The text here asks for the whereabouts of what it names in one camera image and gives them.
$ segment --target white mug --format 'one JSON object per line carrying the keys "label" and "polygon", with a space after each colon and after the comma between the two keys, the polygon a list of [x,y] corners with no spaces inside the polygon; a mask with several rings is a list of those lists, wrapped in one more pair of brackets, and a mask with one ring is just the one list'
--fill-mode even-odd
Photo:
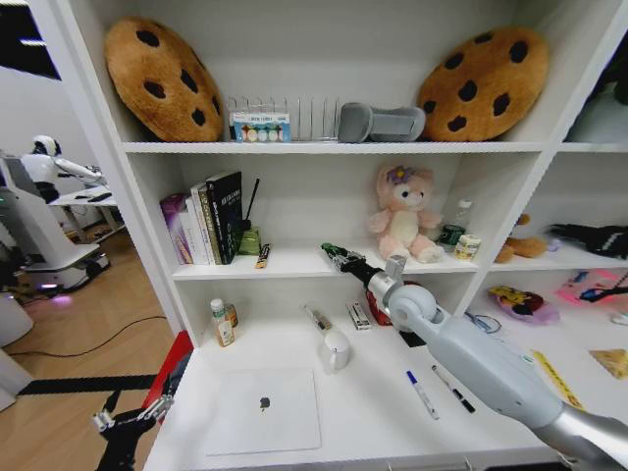
{"label": "white mug", "polygon": [[332,329],[325,335],[319,351],[325,372],[333,374],[348,363],[351,345],[342,332]]}

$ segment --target white wall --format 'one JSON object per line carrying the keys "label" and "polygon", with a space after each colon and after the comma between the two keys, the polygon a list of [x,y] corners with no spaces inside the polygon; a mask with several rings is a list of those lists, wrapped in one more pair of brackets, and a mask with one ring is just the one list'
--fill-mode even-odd
{"label": "white wall", "polygon": [[[0,90],[0,148],[6,153],[28,153],[32,137],[46,134],[59,141],[66,159],[97,164],[61,81],[0,67]],[[75,179],[58,179],[55,185],[61,193],[82,188]],[[82,226],[100,219],[93,209],[86,209],[74,209]],[[64,229],[69,229],[61,209],[55,208],[54,212]]]}

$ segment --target apple logo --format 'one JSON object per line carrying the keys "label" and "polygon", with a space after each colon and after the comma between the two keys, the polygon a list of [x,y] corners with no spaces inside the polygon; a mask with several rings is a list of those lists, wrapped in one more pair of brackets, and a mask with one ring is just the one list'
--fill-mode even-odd
{"label": "apple logo", "polygon": [[264,412],[267,408],[271,406],[271,399],[268,397],[262,397],[259,399],[259,408]]}

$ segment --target book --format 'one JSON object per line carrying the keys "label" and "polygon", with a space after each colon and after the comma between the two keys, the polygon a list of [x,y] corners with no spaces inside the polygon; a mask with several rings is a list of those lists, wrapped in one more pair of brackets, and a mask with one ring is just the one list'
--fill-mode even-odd
{"label": "book", "polygon": [[212,247],[212,253],[214,254],[214,260],[216,265],[224,265],[223,257],[221,255],[220,243],[218,241],[218,235],[216,232],[216,223],[212,218],[212,210],[209,204],[209,198],[207,197],[207,184],[203,183],[203,188],[198,190],[198,196],[200,198],[200,204],[203,210],[203,217],[207,224],[207,233],[209,234],[209,241]]}
{"label": "book", "polygon": [[192,217],[187,208],[183,209],[182,212],[179,213],[179,218],[181,219],[181,226],[183,228],[185,240],[187,240],[189,255],[192,257],[192,263],[194,265],[207,265],[207,256],[203,259],[201,255],[200,240],[194,233],[194,229],[192,227]]}
{"label": "book", "polygon": [[198,222],[198,216],[196,214],[196,210],[194,209],[194,201],[192,200],[191,196],[185,199],[185,207],[187,208],[187,214],[189,216],[189,229],[192,233],[192,240],[194,242],[194,245],[196,245],[196,251],[198,252],[196,258],[194,258],[194,249],[190,247],[190,250],[192,251],[192,260],[194,261],[194,263],[199,265],[209,265],[210,261],[207,254],[207,248],[205,246],[205,243],[203,242],[203,236],[200,232],[200,223]]}
{"label": "book", "polygon": [[192,257],[189,253],[189,246],[185,239],[180,217],[180,213],[185,207],[185,198],[185,194],[175,193],[162,199],[159,203],[180,265],[192,263]]}
{"label": "book", "polygon": [[241,242],[242,172],[222,172],[207,180],[214,231],[223,264],[232,263]]}
{"label": "book", "polygon": [[196,184],[189,190],[191,193],[192,203],[194,204],[194,212],[196,213],[196,219],[198,219],[198,226],[200,227],[200,233],[202,236],[203,245],[205,245],[205,250],[207,251],[207,259],[209,260],[210,264],[220,265],[221,264],[220,258],[215,257],[214,248],[213,248],[210,236],[209,236],[209,229],[207,227],[207,221],[210,222],[210,226],[211,226],[211,218],[209,219],[205,218],[205,215],[203,212],[203,206],[200,201],[199,190],[200,189],[204,190],[205,186],[206,186],[205,181],[203,181],[201,183]]}

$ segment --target yellow tape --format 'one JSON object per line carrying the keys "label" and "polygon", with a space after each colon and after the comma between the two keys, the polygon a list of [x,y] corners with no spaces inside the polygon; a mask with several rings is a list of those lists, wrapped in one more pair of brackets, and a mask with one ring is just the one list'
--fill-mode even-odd
{"label": "yellow tape", "polygon": [[580,410],[585,410],[585,408],[578,400],[578,397],[576,397],[576,394],[574,394],[573,391],[569,389],[567,384],[562,380],[562,378],[560,378],[560,375],[558,375],[553,366],[551,366],[551,363],[548,361],[546,356],[537,350],[532,350],[532,354],[537,359],[537,361],[539,361],[543,370],[546,372],[546,374],[549,376],[551,381],[558,389],[558,392],[567,400],[567,402]]}

